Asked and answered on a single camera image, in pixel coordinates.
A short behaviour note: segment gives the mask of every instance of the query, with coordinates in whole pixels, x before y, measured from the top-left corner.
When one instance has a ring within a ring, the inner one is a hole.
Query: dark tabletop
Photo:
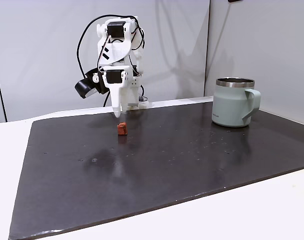
[[[11,240],[56,235],[304,168],[304,125],[259,111],[249,126],[211,121],[212,103],[33,123]]]

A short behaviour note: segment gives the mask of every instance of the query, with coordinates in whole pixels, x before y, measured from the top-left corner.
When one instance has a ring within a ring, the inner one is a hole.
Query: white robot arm
[[[80,44],[89,26],[106,17],[116,18],[97,25],[97,35],[100,38],[97,68],[84,73],[79,58]],[[143,73],[144,44],[144,30],[139,26],[136,16],[108,14],[92,20],[85,28],[77,47],[77,60],[84,77],[75,85],[78,94],[85,99],[96,92],[105,94],[109,91],[116,117],[121,112],[126,112],[128,106],[137,106],[139,100],[144,100],[143,94],[138,94],[139,87],[142,87],[140,79]],[[136,65],[132,64],[131,52]]]
[[[104,85],[110,90],[114,114],[119,117],[121,112],[126,112],[127,106],[137,106],[139,102],[144,31],[135,19],[113,18],[97,25],[97,34],[101,38],[98,69],[103,74]],[[132,63],[130,52],[134,54],[136,66],[125,64]]]

